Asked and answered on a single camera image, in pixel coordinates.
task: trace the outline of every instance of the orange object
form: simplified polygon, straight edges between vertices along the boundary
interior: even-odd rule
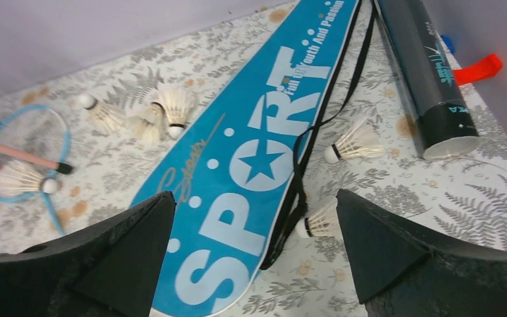
[[[454,70],[454,77],[459,86],[494,77],[502,69],[502,62],[495,54],[462,69]]]

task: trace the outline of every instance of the white shuttlecock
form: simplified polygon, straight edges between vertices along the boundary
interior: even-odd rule
[[[386,153],[384,146],[380,144],[380,137],[366,119],[365,116],[355,121],[345,134],[325,149],[323,157],[328,163],[333,164],[339,162],[340,159],[353,157],[371,159]]]
[[[127,120],[127,128],[133,136],[148,144],[160,141],[164,135],[164,114],[162,108],[151,102],[145,109],[137,112]]]
[[[59,190],[59,183],[53,178],[41,175],[31,164],[12,160],[0,170],[0,194],[15,197],[27,192],[53,194]]]
[[[125,119],[123,109],[99,101],[89,94],[80,95],[78,101],[88,110],[90,120],[101,134],[109,135],[123,127]]]
[[[178,87],[160,91],[154,101],[164,109],[168,120],[168,134],[177,138],[186,128],[187,117],[197,105],[197,95]]]
[[[337,198],[334,197],[313,215],[301,219],[294,229],[301,238],[333,236],[343,240],[337,218]]]

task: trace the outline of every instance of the patterned tablecloth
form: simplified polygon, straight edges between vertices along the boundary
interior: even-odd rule
[[[269,38],[294,7],[289,3],[196,34],[184,36],[0,98],[0,118],[34,102],[61,113],[73,134],[69,162],[53,196],[67,232],[111,217],[131,199],[174,141],[144,147],[126,135],[95,132],[76,95],[89,92],[131,112],[160,83],[184,83],[200,96],[196,118],[221,88]],[[327,116],[344,99],[370,13],[363,5]],[[351,103],[321,130],[305,177],[309,203],[347,188],[398,215],[473,243],[507,250],[507,136],[475,89],[462,87],[483,145],[471,155],[443,162],[417,158],[410,121],[404,114],[396,74],[376,32],[360,84]],[[345,123],[366,112],[387,148],[382,158],[342,161],[321,157]],[[42,200],[0,204],[0,252],[19,252],[57,238]],[[221,316],[366,316],[357,302],[342,242],[334,238],[289,239],[277,263],[262,272],[246,295]]]

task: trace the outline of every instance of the table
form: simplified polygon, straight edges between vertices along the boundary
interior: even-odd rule
[[[198,92],[196,118],[232,75],[251,58],[294,7],[288,3],[96,65],[0,98],[0,118],[34,102],[60,112],[73,134],[69,162],[74,174],[60,176],[53,196],[67,232],[111,217],[129,202],[174,144],[144,147],[130,138],[95,132],[75,97],[90,92],[128,112],[150,99],[157,82],[185,83]],[[349,45],[326,116],[344,99],[364,37],[370,4]],[[457,63],[448,54],[451,64]],[[410,120],[402,110],[397,76],[376,32],[360,84],[351,103],[318,135],[304,184],[315,211],[339,188],[363,195],[387,210],[434,230],[473,243],[507,250],[507,136],[473,86],[462,87],[482,136],[470,155],[425,162],[417,158]],[[330,165],[321,153],[353,116],[366,112],[387,155]],[[0,204],[0,252],[15,253],[57,238],[38,196],[23,203]],[[358,304],[342,242],[293,235],[271,269],[220,316],[366,316]]]

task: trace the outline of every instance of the gray wall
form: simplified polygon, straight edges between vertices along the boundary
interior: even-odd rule
[[[475,84],[507,132],[507,0],[423,0],[436,28],[456,47],[462,67],[490,53],[502,60],[497,77]]]
[[[286,0],[0,0],[0,95]]]

